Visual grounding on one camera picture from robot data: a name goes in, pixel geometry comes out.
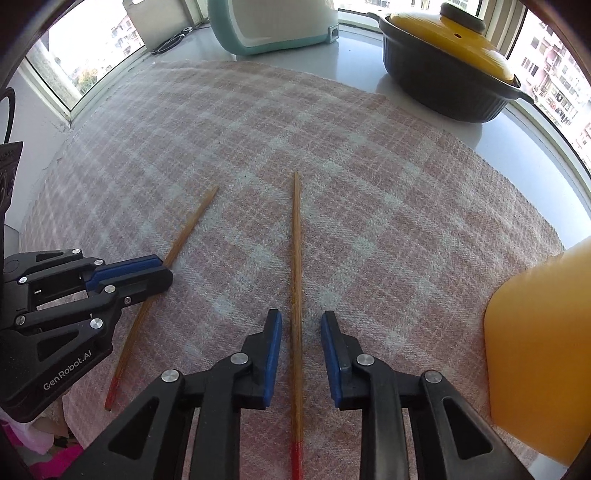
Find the blue rubber pad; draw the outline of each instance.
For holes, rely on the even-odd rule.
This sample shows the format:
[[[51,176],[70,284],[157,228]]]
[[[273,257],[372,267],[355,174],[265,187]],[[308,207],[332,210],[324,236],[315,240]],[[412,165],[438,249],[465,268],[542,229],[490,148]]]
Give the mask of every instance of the blue rubber pad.
[[[271,344],[269,345],[269,353],[267,355],[267,363],[265,364],[265,391],[263,393],[265,408],[271,405],[273,391],[275,390],[275,377],[277,376],[280,346],[281,312],[277,312],[277,315],[275,316],[275,325],[273,326],[273,334],[271,336]]]
[[[162,265],[162,261],[156,255],[148,257],[133,258],[123,262],[117,262],[112,267],[95,270],[89,281],[86,282],[86,291],[94,291],[103,280],[137,273],[148,268],[155,268]]]
[[[340,402],[343,399],[343,390],[340,383],[340,368],[326,314],[323,314],[320,320],[320,339],[322,341],[322,350],[324,350],[326,374],[329,377],[330,396],[335,401],[335,407],[339,408]]]

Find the wooden chopstick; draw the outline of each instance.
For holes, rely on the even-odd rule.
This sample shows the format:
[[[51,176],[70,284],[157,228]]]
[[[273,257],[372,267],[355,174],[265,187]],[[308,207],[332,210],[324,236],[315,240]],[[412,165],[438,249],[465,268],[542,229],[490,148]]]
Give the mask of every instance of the wooden chopstick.
[[[301,344],[301,216],[300,174],[294,173],[292,211],[292,285],[291,285],[291,477],[303,479],[304,440],[304,368]]]
[[[189,218],[183,230],[180,232],[177,239],[174,241],[173,246],[170,248],[170,252],[168,252],[168,255],[166,255],[166,258],[164,259],[165,267],[170,268],[174,261],[177,259],[177,256],[181,251],[183,245],[187,241],[187,238],[189,238],[189,235],[191,235],[191,232],[195,228],[195,225],[197,225],[197,222],[202,217],[203,212],[205,212],[209,204],[212,202],[213,198],[216,196],[218,189],[219,185],[216,185],[214,188],[209,190],[209,192],[206,193],[205,198],[203,199],[197,211],[191,216],[191,218]],[[115,402],[115,396],[117,394],[117,388],[119,386],[119,381],[123,377],[125,368],[127,367],[127,363],[129,362],[129,358],[131,357],[131,352],[134,348],[135,341],[138,338],[139,331],[142,328],[142,325],[144,324],[146,318],[148,317],[150,308],[156,298],[157,297],[150,297],[142,303],[142,306],[139,308],[139,312],[135,317],[134,324],[131,326],[131,330],[129,331],[129,335],[127,336],[127,340],[125,341],[123,350],[121,351],[119,362],[117,363],[117,367],[115,368],[115,373],[113,375],[113,378],[111,379],[111,385],[109,386],[107,398],[105,399],[105,410],[107,411],[111,411],[111,408],[113,407],[113,403]]]

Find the tree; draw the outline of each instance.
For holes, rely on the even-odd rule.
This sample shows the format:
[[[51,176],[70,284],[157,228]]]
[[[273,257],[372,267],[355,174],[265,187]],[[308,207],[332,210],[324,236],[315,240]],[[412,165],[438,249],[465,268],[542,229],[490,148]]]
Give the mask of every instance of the tree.
[[[78,77],[78,90],[80,93],[84,95],[88,90],[90,90],[96,82],[99,81],[98,78],[98,71],[96,69],[92,70],[84,70],[80,76]]]

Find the plaid tablecloth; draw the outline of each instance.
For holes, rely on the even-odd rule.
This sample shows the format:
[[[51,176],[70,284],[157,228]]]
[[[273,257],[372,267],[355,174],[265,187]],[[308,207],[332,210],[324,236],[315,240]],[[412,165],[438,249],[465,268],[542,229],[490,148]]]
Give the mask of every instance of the plaid tablecloth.
[[[517,189],[457,138],[383,96],[251,62],[154,64],[108,95],[53,163],[22,250],[164,257],[205,191],[217,198],[173,266],[113,412],[113,354],[64,398],[82,445],[167,368],[210,367],[284,315],[275,397],[242,416],[242,476],[290,477],[292,173],[303,178],[305,470],[358,476],[361,415],[334,409],[319,320],[400,371],[439,369],[488,416],[482,318],[508,278],[562,246]],[[525,461],[531,451],[509,444]]]

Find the teal trim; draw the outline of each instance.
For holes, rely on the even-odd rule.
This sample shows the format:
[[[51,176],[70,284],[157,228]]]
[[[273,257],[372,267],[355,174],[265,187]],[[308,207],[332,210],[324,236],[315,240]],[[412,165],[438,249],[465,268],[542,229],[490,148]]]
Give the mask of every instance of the teal trim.
[[[234,55],[257,55],[259,53],[266,53],[273,50],[285,50],[286,48],[299,48],[314,45],[316,43],[329,42],[330,34],[318,35],[317,37],[297,38],[295,40],[284,40],[272,43],[265,43],[263,45],[256,45],[254,47],[245,47],[242,45],[236,32],[232,27],[230,20],[230,8],[228,0],[208,0],[207,14],[209,16],[209,23],[212,26],[218,42],[221,43],[228,52]]]

